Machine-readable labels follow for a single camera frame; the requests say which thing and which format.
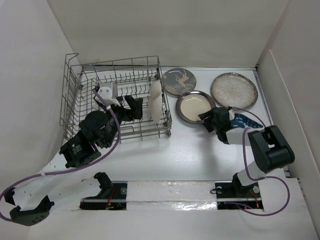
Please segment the cream plate with metallic rim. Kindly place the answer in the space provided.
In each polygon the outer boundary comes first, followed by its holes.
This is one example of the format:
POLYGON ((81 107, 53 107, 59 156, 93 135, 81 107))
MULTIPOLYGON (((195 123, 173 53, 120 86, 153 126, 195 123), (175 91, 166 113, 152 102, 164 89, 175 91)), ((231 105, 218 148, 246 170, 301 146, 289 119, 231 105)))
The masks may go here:
POLYGON ((192 90, 178 97, 175 110, 184 121, 190 124, 202 124, 204 121, 199 118, 199 115, 215 106, 215 100, 210 95, 203 91, 192 90))

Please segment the cream three-section divided plate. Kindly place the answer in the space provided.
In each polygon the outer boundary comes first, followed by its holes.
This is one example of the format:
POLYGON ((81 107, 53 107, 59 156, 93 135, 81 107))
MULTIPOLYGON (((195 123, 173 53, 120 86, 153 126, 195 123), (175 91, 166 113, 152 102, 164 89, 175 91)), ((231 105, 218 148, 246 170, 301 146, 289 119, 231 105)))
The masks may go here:
POLYGON ((150 86, 150 96, 148 99, 148 110, 151 119, 159 124, 162 114, 162 85, 161 81, 157 80, 150 86))

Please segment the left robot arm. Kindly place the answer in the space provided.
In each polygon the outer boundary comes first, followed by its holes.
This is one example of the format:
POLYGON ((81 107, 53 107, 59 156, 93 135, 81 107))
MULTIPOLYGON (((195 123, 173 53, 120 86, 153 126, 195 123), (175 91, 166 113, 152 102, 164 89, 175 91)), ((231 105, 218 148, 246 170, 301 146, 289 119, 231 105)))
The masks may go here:
POLYGON ((117 97, 112 104, 96 94, 101 110, 94 110, 79 123, 79 132, 70 138, 55 157, 37 174, 6 188, 1 198, 14 206, 10 217, 1 219, 23 226, 33 226, 47 218, 60 205, 78 199, 110 199, 113 183, 105 172, 98 172, 69 188, 58 185, 71 173, 89 168, 108 157, 121 139, 122 122, 143 117, 143 99, 131 95, 117 97))

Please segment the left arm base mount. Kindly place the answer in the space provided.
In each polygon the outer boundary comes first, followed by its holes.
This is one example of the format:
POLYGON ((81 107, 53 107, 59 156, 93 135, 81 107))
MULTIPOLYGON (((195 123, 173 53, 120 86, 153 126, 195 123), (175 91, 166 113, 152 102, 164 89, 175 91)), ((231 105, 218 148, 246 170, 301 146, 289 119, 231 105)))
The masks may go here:
POLYGON ((128 182, 112 182, 105 172, 98 172, 94 178, 99 182, 99 193, 83 198, 81 210, 121 211, 127 209, 128 182))

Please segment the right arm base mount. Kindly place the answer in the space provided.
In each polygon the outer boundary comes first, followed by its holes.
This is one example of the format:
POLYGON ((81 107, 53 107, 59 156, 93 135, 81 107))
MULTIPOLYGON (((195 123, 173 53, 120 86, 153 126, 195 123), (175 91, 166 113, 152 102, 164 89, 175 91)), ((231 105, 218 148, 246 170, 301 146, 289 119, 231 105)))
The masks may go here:
POLYGON ((263 209, 258 182, 242 186, 236 175, 232 181, 218 181, 210 193, 216 196, 218 210, 263 209))

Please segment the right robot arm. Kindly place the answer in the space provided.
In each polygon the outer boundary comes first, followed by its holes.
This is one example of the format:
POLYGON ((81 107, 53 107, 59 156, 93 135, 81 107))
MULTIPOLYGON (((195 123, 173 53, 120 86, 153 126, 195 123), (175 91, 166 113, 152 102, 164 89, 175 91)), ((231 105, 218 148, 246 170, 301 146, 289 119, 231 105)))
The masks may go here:
POLYGON ((242 145, 244 170, 235 173, 229 189, 242 197, 270 172, 295 161, 295 154, 276 125, 256 122, 232 107, 214 107, 198 115, 205 129, 226 145, 242 145))

